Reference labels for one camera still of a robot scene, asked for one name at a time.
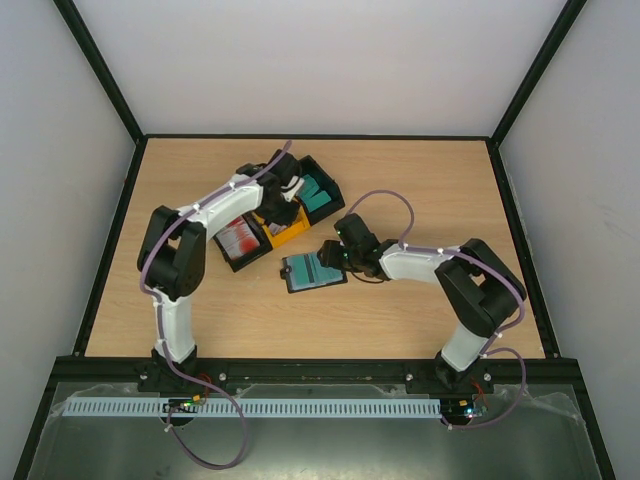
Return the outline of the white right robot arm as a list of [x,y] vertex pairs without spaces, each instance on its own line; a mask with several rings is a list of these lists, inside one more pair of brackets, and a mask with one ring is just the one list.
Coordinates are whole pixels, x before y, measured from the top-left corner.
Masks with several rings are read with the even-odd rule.
[[381,282],[411,280],[442,288],[458,319],[435,357],[434,376],[447,391],[466,385],[472,366],[495,339],[524,318],[525,287],[480,239],[448,248],[380,241],[355,213],[337,221],[334,229],[338,238],[326,240],[317,253],[322,266]]

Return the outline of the black leather card holder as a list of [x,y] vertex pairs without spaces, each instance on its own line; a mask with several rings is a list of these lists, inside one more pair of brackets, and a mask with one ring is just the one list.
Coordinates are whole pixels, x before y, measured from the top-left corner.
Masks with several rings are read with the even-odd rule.
[[344,271],[322,266],[316,252],[284,257],[280,278],[285,281],[289,294],[348,282]]

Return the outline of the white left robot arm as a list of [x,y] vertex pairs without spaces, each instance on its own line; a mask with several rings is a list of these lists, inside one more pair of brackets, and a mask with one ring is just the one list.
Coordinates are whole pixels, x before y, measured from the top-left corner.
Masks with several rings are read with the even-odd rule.
[[299,162],[287,141],[265,164],[245,164],[221,187],[179,209],[161,206],[151,215],[137,266],[139,285],[152,298],[154,349],[174,367],[196,350],[191,296],[206,270],[207,245],[237,218],[255,212],[268,224],[290,226],[300,210]]

